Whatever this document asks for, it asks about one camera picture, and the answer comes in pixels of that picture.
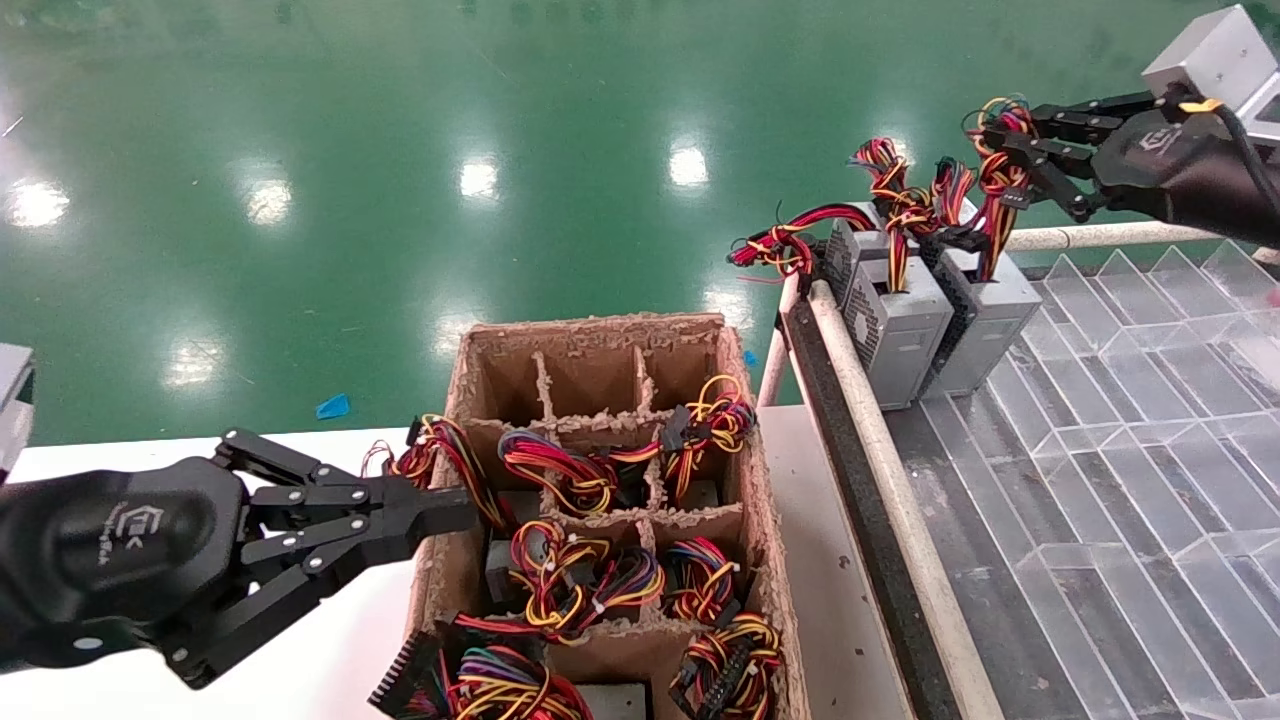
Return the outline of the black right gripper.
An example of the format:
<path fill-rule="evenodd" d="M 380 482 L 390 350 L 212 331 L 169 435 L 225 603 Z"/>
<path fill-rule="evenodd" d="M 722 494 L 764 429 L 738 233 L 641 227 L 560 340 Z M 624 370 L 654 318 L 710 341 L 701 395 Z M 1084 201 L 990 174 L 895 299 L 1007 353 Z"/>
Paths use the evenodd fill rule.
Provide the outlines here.
<path fill-rule="evenodd" d="M 1164 100 L 1148 91 L 1042 104 L 1030 115 L 1034 137 L 986 131 L 986 143 L 1024 174 L 1000 195 L 1001 205 L 1027 210 L 1050 200 L 1076 223 L 1102 210 L 1137 211 L 1277 245 L 1277 164 L 1220 115 L 1196 113 L 1172 124 Z"/>

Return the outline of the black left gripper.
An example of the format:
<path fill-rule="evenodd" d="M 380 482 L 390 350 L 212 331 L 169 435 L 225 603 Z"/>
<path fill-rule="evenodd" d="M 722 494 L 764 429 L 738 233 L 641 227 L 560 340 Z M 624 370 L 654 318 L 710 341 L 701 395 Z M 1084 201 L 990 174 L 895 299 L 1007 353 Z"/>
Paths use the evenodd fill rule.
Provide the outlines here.
<path fill-rule="evenodd" d="M 160 647 L 200 691 L 361 573 L 479 524 L 466 489 L 357 477 L 242 428 L 214 462 L 5 486 L 3 670 Z M 265 480 L 250 503 L 288 527 L 325 523 L 237 550 L 248 493 L 232 471 Z"/>

